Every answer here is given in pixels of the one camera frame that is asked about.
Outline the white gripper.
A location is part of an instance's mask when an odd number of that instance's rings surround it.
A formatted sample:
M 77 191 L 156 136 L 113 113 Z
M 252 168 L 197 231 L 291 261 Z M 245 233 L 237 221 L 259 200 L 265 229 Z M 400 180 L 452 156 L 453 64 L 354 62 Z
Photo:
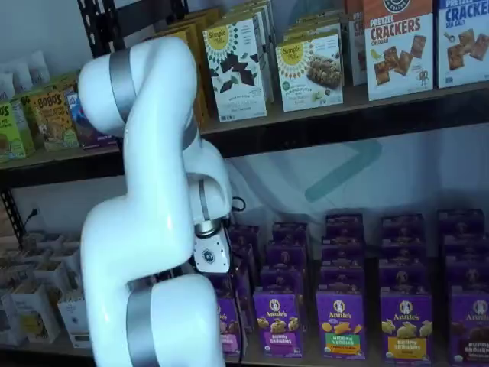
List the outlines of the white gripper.
M 223 228 L 212 235 L 196 237 L 193 258 L 199 272 L 213 274 L 227 273 L 230 268 L 239 268 L 245 262 L 241 250 L 229 246 Z

